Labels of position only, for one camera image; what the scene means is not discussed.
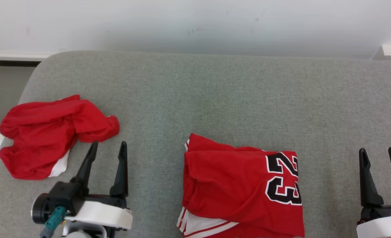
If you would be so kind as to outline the red white number 23 jersey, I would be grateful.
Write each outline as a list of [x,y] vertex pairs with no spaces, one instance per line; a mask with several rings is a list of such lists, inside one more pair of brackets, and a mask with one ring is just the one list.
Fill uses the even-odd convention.
[[294,151],[233,147],[197,134],[185,143],[184,238],[305,237]]

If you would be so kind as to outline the grey fabric sofa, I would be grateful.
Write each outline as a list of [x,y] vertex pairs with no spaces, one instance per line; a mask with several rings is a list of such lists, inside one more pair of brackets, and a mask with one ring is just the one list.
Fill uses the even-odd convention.
[[136,52],[65,52],[42,61],[20,103],[79,94],[120,123],[99,143],[90,193],[114,183],[128,145],[132,229],[116,238],[181,238],[184,143],[292,150],[306,238],[357,238],[359,150],[391,205],[391,61]]

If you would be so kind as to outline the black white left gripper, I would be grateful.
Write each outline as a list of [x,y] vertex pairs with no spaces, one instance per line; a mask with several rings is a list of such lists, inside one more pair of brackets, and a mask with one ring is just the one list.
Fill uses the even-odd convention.
[[127,143],[122,141],[120,145],[115,182],[108,195],[89,194],[89,176],[97,149],[98,141],[94,141],[70,182],[57,182],[49,193],[35,199],[31,209],[34,223],[44,226],[56,207],[64,207],[66,217],[57,227],[62,229],[60,238],[115,238],[117,231],[131,229],[133,215],[126,202],[129,194]]

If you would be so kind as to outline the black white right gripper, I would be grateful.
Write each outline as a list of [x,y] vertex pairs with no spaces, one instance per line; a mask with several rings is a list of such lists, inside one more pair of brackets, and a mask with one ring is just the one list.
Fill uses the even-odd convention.
[[[388,149],[391,161],[391,147]],[[391,206],[377,192],[366,149],[359,150],[360,200],[363,207],[357,223],[358,238],[391,238]]]

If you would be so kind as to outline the white skirting board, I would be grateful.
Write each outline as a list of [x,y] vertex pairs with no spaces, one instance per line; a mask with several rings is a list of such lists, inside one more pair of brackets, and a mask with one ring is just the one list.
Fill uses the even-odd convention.
[[0,53],[0,61],[43,61],[51,54],[12,54]]

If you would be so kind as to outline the red white garment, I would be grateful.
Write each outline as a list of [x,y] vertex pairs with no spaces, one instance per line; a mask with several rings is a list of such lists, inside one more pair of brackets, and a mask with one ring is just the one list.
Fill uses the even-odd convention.
[[119,131],[114,115],[105,116],[79,95],[19,104],[1,122],[1,134],[13,144],[0,149],[0,159],[15,179],[56,177],[67,170],[70,151],[78,140],[103,142]]

